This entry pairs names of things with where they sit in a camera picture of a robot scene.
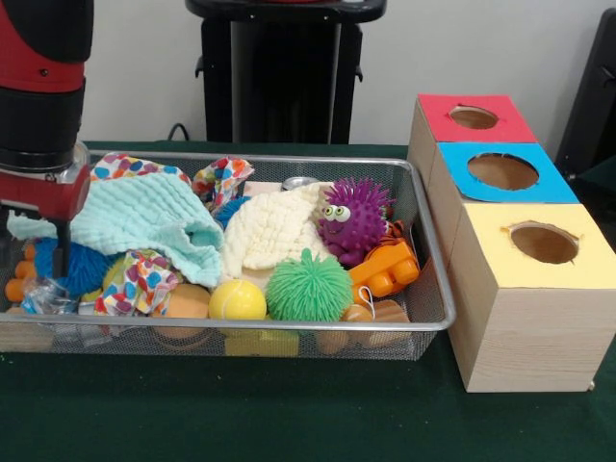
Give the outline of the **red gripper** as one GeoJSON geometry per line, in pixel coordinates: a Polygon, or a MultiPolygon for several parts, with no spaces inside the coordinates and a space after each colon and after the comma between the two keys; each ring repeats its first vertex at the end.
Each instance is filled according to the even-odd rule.
{"type": "Polygon", "coordinates": [[[70,221],[82,210],[90,188],[90,171],[61,177],[59,173],[18,174],[1,171],[1,206],[55,220],[57,245],[53,277],[67,277],[71,245],[70,221]]]}

